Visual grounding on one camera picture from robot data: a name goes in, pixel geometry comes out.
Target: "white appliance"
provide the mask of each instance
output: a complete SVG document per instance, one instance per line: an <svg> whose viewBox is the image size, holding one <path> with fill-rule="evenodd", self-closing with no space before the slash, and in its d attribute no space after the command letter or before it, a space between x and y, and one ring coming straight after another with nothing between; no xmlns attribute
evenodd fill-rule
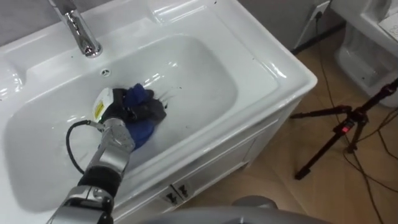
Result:
<svg viewBox="0 0 398 224"><path fill-rule="evenodd" d="M398 41L379 25L398 13L398 0L334 0L331 7L347 20L337 62L362 90L373 96L398 78ZM397 107L398 93L381 103Z"/></svg>

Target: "drain hole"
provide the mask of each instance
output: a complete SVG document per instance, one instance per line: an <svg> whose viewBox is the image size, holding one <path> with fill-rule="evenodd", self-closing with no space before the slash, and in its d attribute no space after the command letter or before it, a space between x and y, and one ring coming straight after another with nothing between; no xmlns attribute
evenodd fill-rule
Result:
<svg viewBox="0 0 398 224"><path fill-rule="evenodd" d="M111 71L109 71L108 69L102 69L101 71L101 75L103 77L108 77L111 74Z"/></svg>

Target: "yellow label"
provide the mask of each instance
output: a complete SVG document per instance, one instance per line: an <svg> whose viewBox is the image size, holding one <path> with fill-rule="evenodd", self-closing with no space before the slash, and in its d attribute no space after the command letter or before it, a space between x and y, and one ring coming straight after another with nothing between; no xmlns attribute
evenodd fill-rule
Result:
<svg viewBox="0 0 398 224"><path fill-rule="evenodd" d="M95 119L98 119L98 116L100 115L100 113L103 109L104 109L104 103L102 101L100 101L98 103L97 107L95 108L95 112L94 112Z"/></svg>

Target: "sink basin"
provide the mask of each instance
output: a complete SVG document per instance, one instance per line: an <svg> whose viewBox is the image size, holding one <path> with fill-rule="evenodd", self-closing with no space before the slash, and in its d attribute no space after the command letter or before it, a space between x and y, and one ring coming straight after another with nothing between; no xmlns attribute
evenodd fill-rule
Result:
<svg viewBox="0 0 398 224"><path fill-rule="evenodd" d="M99 70L81 74L29 101L9 120L4 149L14 194L26 210L55 208L65 197L59 192L68 192L76 185L80 174L67 154L66 130L78 120L93 119L93 102L103 88L141 83L167 105L168 116L154 137L131 157L128 170L210 124L236 101L237 89L225 68L193 37L176 35L159 40L103 68L111 74L102 77ZM58 75L69 76L70 72ZM82 167L87 166L100 141L101 134L94 128L74 130L71 147ZM43 187L44 180L48 188Z"/></svg>
<svg viewBox="0 0 398 224"><path fill-rule="evenodd" d="M66 131L92 119L103 88L141 83L167 105L131 154L117 208L316 84L235 0L114 0L83 17L103 46L98 58L82 55L62 23L0 47L1 223L45 223L76 185ZM72 132L83 168L100 137Z"/></svg>

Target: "blue cloth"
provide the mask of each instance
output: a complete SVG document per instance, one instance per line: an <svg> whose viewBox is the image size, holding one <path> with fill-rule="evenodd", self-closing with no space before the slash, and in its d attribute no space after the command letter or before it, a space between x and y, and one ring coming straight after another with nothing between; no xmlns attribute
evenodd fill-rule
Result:
<svg viewBox="0 0 398 224"><path fill-rule="evenodd" d="M141 103L145 103L149 99L150 96L148 95L148 92L145 91L145 88L141 84L136 84L134 87L127 90L123 105L124 107L130 108L140 105ZM139 149L143 144L145 144L155 131L155 124L148 119L134 123L127 123L126 127L129 130L132 139L136 143L134 150Z"/></svg>

